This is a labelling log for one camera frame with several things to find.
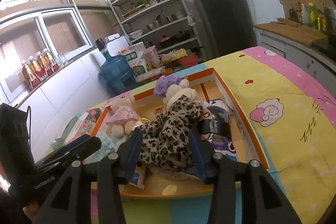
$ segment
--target white bowl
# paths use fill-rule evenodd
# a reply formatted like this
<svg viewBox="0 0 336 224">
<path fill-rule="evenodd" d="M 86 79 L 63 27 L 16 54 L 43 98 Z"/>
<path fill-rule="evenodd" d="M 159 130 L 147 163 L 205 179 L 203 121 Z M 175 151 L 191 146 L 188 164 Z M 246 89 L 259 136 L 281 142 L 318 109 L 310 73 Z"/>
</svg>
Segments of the white bowl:
<svg viewBox="0 0 336 224">
<path fill-rule="evenodd" d="M 133 39 L 137 39 L 140 36 L 142 36 L 142 30 L 137 30 L 135 32 L 132 32 L 132 33 L 129 34 L 129 36 Z"/>
</svg>

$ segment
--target bed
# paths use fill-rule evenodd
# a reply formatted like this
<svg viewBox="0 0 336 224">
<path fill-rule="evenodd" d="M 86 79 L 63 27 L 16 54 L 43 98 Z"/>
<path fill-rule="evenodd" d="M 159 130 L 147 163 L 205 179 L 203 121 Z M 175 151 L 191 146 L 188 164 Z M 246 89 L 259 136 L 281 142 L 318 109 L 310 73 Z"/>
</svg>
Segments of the bed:
<svg viewBox="0 0 336 224">
<path fill-rule="evenodd" d="M 176 73 L 214 68 L 250 118 L 269 172 L 304 224 L 316 223 L 336 192 L 336 100 L 310 75 L 263 47 L 235 52 Z M 136 95 L 153 88 L 132 90 Z M 266 102 L 276 99 L 277 107 Z M 236 193 L 236 223 L 241 193 Z M 123 203 L 126 221 L 206 223 L 211 196 Z"/>
</svg>

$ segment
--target leopard print fabric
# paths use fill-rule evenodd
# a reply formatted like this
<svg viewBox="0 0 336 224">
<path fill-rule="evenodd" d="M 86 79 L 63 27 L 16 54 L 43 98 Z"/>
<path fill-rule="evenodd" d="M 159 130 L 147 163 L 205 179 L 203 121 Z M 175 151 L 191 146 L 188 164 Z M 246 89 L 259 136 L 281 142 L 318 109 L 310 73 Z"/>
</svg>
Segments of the leopard print fabric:
<svg viewBox="0 0 336 224">
<path fill-rule="evenodd" d="M 170 171 L 183 171 L 190 163 L 189 129 L 198 122 L 203 107 L 182 95 L 156 121 L 139 128 L 144 132 L 140 161 Z"/>
</svg>

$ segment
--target stuffed toy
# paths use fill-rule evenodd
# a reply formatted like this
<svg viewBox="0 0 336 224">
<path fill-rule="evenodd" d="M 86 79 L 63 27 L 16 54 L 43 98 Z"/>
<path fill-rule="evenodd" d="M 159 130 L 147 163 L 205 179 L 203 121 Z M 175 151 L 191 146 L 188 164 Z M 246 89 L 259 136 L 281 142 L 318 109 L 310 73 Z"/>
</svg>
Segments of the stuffed toy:
<svg viewBox="0 0 336 224">
<path fill-rule="evenodd" d="M 163 97 L 162 101 L 167 109 L 182 95 L 192 101 L 197 97 L 196 90 L 189 88 L 189 81 L 175 75 L 161 76 L 155 85 L 154 94 Z"/>
<path fill-rule="evenodd" d="M 182 172 L 191 164 L 188 133 L 203 107 L 195 101 L 197 92 L 189 88 L 189 81 L 174 75 L 161 76 L 154 94 L 163 97 L 167 110 L 156 115 L 156 121 L 138 127 L 144 132 L 140 161 L 161 170 Z"/>
<path fill-rule="evenodd" d="M 133 110 L 132 103 L 135 98 L 116 98 L 110 101 L 106 106 L 112 109 L 113 115 L 106 121 L 111 128 L 111 134 L 114 137 L 121 138 L 129 136 L 140 116 Z"/>
</svg>

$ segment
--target refrigerator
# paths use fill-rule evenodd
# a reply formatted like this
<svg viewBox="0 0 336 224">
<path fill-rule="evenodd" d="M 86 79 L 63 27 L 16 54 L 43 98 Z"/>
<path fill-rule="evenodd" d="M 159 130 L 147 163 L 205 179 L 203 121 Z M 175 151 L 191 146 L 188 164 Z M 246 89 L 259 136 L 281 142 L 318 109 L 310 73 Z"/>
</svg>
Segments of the refrigerator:
<svg viewBox="0 0 336 224">
<path fill-rule="evenodd" d="M 249 47 L 243 3 L 239 0 L 193 1 L 204 24 L 214 58 Z"/>
</svg>

